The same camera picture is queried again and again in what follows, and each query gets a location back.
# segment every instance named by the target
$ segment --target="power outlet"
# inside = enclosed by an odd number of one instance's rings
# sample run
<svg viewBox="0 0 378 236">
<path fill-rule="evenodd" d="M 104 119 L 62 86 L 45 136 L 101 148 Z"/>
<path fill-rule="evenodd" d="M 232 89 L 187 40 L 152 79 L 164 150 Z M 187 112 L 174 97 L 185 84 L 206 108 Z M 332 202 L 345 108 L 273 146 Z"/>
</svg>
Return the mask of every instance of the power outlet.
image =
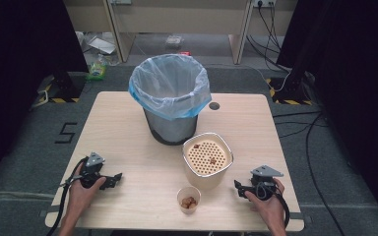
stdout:
<svg viewBox="0 0 378 236">
<path fill-rule="evenodd" d="M 254 0 L 253 1 L 253 6 L 255 8 L 259 7 L 259 1 L 262 2 L 262 8 L 275 7 L 275 5 L 276 5 L 276 0 Z"/>
</svg>

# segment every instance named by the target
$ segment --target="person's arm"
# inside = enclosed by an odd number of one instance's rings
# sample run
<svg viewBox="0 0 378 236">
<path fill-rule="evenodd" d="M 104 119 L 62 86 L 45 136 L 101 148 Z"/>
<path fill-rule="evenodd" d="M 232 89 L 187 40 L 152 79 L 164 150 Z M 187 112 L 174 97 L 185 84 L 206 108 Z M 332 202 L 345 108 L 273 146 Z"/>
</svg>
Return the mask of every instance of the person's arm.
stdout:
<svg viewBox="0 0 378 236">
<path fill-rule="evenodd" d="M 280 180 L 274 178 L 281 194 L 284 192 L 284 185 Z M 257 210 L 265 221 L 273 236 L 285 236 L 284 229 L 284 207 L 281 202 L 272 196 L 266 201 L 259 200 L 254 194 L 246 191 L 245 196 L 254 204 L 254 210 Z"/>
<path fill-rule="evenodd" d="M 78 167 L 76 175 L 79 175 L 81 167 L 82 164 Z M 69 190 L 69 203 L 67 205 L 66 214 L 61 220 L 59 236 L 73 235 L 76 223 L 82 213 L 89 207 L 97 190 L 105 180 L 105 177 L 97 179 L 94 185 L 88 189 L 84 188 L 79 180 L 73 182 Z"/>
</svg>

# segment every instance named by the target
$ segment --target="gray trash bin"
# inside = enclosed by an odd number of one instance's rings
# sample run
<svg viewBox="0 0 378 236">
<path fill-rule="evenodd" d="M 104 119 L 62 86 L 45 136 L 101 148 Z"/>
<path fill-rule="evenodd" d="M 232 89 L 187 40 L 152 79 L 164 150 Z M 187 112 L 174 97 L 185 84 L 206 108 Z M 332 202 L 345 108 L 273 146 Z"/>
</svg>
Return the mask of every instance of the gray trash bin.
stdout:
<svg viewBox="0 0 378 236">
<path fill-rule="evenodd" d="M 136 67 L 128 90 L 143 106 L 152 135 L 177 146 L 193 137 L 199 112 L 211 101 L 205 68 L 191 56 L 166 54 Z"/>
</svg>

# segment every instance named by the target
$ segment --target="black cable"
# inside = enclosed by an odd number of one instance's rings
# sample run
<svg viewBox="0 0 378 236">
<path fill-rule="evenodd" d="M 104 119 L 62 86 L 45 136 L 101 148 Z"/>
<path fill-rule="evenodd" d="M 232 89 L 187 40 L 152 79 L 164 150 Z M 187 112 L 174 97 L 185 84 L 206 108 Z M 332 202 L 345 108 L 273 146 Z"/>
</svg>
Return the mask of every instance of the black cable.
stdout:
<svg viewBox="0 0 378 236">
<path fill-rule="evenodd" d="M 283 68 L 282 66 L 276 64 L 275 62 L 273 62 L 272 60 L 270 60 L 266 55 L 264 55 L 259 49 L 257 49 L 256 46 L 254 46 L 254 44 L 250 41 L 250 38 L 247 36 L 247 40 L 248 42 L 250 43 L 250 45 L 253 47 L 253 49 L 259 54 L 261 55 L 262 57 L 265 58 L 265 60 L 269 61 L 270 63 L 272 63 L 274 66 L 276 66 L 277 68 L 281 69 L 282 71 L 284 72 L 287 72 L 288 73 L 288 70 Z"/>
<path fill-rule="evenodd" d="M 272 31 L 269 29 L 269 27 L 268 27 L 268 25 L 267 25 L 267 23 L 266 23 L 266 20 L 265 20 L 265 18 L 264 18 L 263 15 L 262 15 L 262 11 L 261 11 L 260 9 L 261 9 L 261 7 L 259 7 L 259 15 L 260 15 L 260 17 L 262 18 L 263 23 L 265 24 L 265 27 L 266 27 L 266 29 L 267 29 L 267 31 L 268 31 L 268 33 L 269 33 L 269 38 L 271 39 L 271 42 L 272 42 L 272 43 L 273 43 L 278 49 L 280 49 L 280 48 L 279 48 L 279 44 L 278 44 L 278 40 L 277 40 L 276 38 L 273 37 Z"/>
<path fill-rule="evenodd" d="M 315 176 L 314 176 L 314 172 L 312 170 L 312 166 L 311 166 L 311 161 L 310 161 L 310 157 L 309 157 L 309 135 L 311 133 L 311 130 L 314 126 L 314 124 L 317 122 L 317 120 L 322 116 L 322 112 L 315 118 L 315 120 L 312 122 L 311 124 L 311 127 L 309 128 L 308 130 L 308 133 L 306 134 L 306 159 L 308 161 L 308 168 L 309 168 L 309 171 L 310 171 L 310 174 L 311 174 L 311 178 L 312 178 L 312 182 L 314 183 L 314 186 L 315 186 L 315 189 L 317 190 L 318 192 L 318 195 L 320 196 L 322 202 L 324 203 L 324 206 L 325 208 L 327 209 L 328 213 L 330 214 L 330 216 L 333 218 L 334 222 L 336 223 L 336 226 L 337 228 L 339 229 L 341 235 L 345 235 L 345 233 L 343 232 L 342 228 L 340 227 L 339 223 L 337 222 L 333 212 L 331 211 L 331 209 L 328 207 L 327 205 L 327 202 L 325 201 L 325 198 L 324 196 L 322 195 L 317 183 L 316 183 L 316 180 L 315 180 Z"/>
<path fill-rule="evenodd" d="M 308 122 L 297 122 L 297 121 L 283 121 L 283 122 L 276 122 L 275 125 L 284 125 L 284 124 L 298 124 L 298 125 L 311 125 L 312 123 Z M 314 125 L 319 127 L 329 127 L 328 125 Z"/>
<path fill-rule="evenodd" d="M 288 134 L 288 135 L 284 135 L 284 136 L 279 136 L 279 139 L 281 139 L 281 138 L 286 138 L 286 137 L 289 137 L 289 136 L 292 136 L 292 135 L 297 135 L 297 134 L 299 134 L 299 133 L 301 133 L 301 132 L 304 132 L 308 127 L 310 127 L 311 125 L 307 125 L 307 126 L 305 126 L 305 128 L 303 128 L 302 130 L 300 130 L 300 131 L 296 131 L 296 132 L 293 132 L 293 133 L 290 133 L 290 134 Z"/>
<path fill-rule="evenodd" d="M 275 27 L 275 16 L 276 16 L 276 9 L 275 9 L 275 4 L 273 2 L 270 2 L 270 14 L 271 14 L 271 19 L 272 19 L 272 26 L 271 26 L 271 31 L 275 34 L 275 39 L 276 39 L 276 44 L 279 50 L 281 50 L 281 46 L 279 45 L 278 41 L 278 36 L 276 34 L 276 27 Z"/>
<path fill-rule="evenodd" d="M 251 40 L 253 40 L 253 42 L 254 43 L 256 43 L 258 46 L 260 46 L 260 47 L 263 47 L 263 48 L 267 48 L 266 46 L 263 46 L 262 44 L 260 44 L 258 41 L 256 41 L 254 38 L 253 38 L 253 36 L 251 36 L 250 35 L 250 37 L 251 37 Z M 280 53 L 279 51 L 277 51 L 277 50 L 274 50 L 274 49 L 272 49 L 272 48 L 267 48 L 269 51 L 273 51 L 273 52 L 275 52 L 275 53 Z"/>
<path fill-rule="evenodd" d="M 58 214 L 57 214 L 57 218 L 56 218 L 56 221 L 54 222 L 53 226 L 51 227 L 50 231 L 48 231 L 47 233 L 47 236 L 51 236 L 54 231 L 56 230 L 59 222 L 60 222 L 60 219 L 61 219 L 61 216 L 63 214 L 63 210 L 64 210 L 64 203 L 66 202 L 66 196 L 67 196 L 67 191 L 69 190 L 69 187 L 70 185 L 72 184 L 72 179 L 73 179 L 73 176 L 75 175 L 76 173 L 76 170 L 78 169 L 79 165 L 85 161 L 85 158 L 81 159 L 75 166 L 75 168 L 73 169 L 73 172 L 72 174 L 70 175 L 70 177 L 66 180 L 66 182 L 64 183 L 64 186 L 63 186 L 63 193 L 61 195 L 61 200 L 60 200 L 60 208 L 59 208 L 59 211 L 58 211 Z"/>
<path fill-rule="evenodd" d="M 269 58 L 269 57 L 267 56 L 267 51 L 268 51 L 268 49 L 269 49 L 269 41 L 270 41 L 270 38 L 268 37 L 268 42 L 267 42 L 267 44 L 266 44 L 266 49 L 265 49 L 265 58 Z M 271 71 L 275 71 L 274 69 L 270 68 L 270 66 L 269 66 L 269 64 L 268 64 L 268 60 L 265 60 L 265 63 L 266 63 L 266 66 L 267 66 Z"/>
<path fill-rule="evenodd" d="M 282 195 L 281 190 L 279 190 L 279 188 L 278 188 L 280 193 L 276 193 L 275 191 L 273 191 L 271 188 L 269 188 L 265 184 L 263 184 L 263 183 L 258 184 L 256 186 L 256 196 L 258 198 L 259 198 L 259 187 L 261 187 L 263 189 L 263 193 L 264 193 L 263 198 L 267 197 L 267 193 L 265 191 L 265 189 L 267 189 L 269 192 L 271 192 L 273 195 L 275 195 L 275 197 L 279 200 L 279 202 L 281 202 L 281 205 L 284 209 L 284 228 L 287 228 L 287 225 L 289 224 L 289 220 L 290 220 L 290 210 L 289 210 L 289 206 L 287 205 L 286 201 L 284 200 L 284 196 Z"/>
<path fill-rule="evenodd" d="M 289 113 L 289 114 L 282 114 L 282 115 L 274 115 L 273 118 L 285 117 L 285 116 L 294 116 L 294 115 L 317 114 L 317 113 L 321 113 L 321 111 L 307 111 L 307 112 L 298 112 L 298 113 Z"/>
</svg>

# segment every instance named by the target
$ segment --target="gray floor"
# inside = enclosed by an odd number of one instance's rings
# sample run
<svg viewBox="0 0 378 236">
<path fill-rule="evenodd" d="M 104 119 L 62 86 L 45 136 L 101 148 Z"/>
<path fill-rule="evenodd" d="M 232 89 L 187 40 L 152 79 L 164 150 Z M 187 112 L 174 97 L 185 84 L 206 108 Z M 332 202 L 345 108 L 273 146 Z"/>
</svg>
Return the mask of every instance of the gray floor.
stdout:
<svg viewBox="0 0 378 236">
<path fill-rule="evenodd" d="M 260 80 L 261 83 L 269 75 L 265 60 L 248 43 L 245 45 L 241 64 L 234 65 L 226 36 L 176 35 L 184 39 L 178 50 L 191 51 L 193 57 L 206 68 L 222 69 L 211 75 L 215 83 L 220 82 L 223 74 Z M 139 34 L 126 63 L 116 64 L 113 57 L 108 56 L 117 67 L 117 70 L 112 71 L 115 73 L 114 78 L 129 75 L 132 71 L 129 66 L 139 65 L 148 57 L 178 51 L 166 47 L 165 40 L 168 36 L 169 34 Z M 265 37 L 255 39 L 264 45 L 267 43 Z M 85 53 L 88 63 L 91 64 L 97 58 L 96 54 L 97 51 L 93 49 Z M 277 57 L 275 53 L 268 55 L 273 59 Z M 20 133 L 12 152 L 5 156 L 0 165 L 0 235 L 43 235 L 48 231 L 44 218 L 55 193 L 54 182 L 60 181 L 69 154 L 73 152 L 74 144 L 79 138 L 80 127 L 86 122 L 86 117 L 75 114 L 89 112 L 98 86 L 98 83 L 85 86 L 81 106 L 74 103 L 43 105 L 27 117 L 26 128 Z M 220 90 L 225 89 L 228 92 L 236 90 L 220 85 Z M 259 92 L 267 95 L 265 90 Z M 323 116 L 323 119 L 317 121 L 307 139 L 309 128 L 303 132 L 298 131 L 306 128 L 316 118 L 316 114 L 283 116 L 319 111 L 320 101 L 312 90 L 308 93 L 313 101 L 311 106 L 281 105 L 269 99 L 305 219 L 305 228 L 289 235 L 341 235 L 336 222 L 345 235 L 378 235 L 378 205 L 361 176 L 348 166 L 344 152 L 325 121 L 326 117 Z M 60 113 L 68 115 L 61 117 L 58 116 Z M 59 136 L 59 127 L 52 127 L 52 122 L 57 120 L 66 123 L 72 119 L 75 119 L 77 125 L 69 126 L 67 131 L 78 135 L 73 137 L 69 145 L 54 148 L 54 140 L 62 138 Z M 77 233 L 88 235 L 89 231 L 78 229 Z M 110 234 L 111 230 L 92 230 L 92 235 Z"/>
</svg>

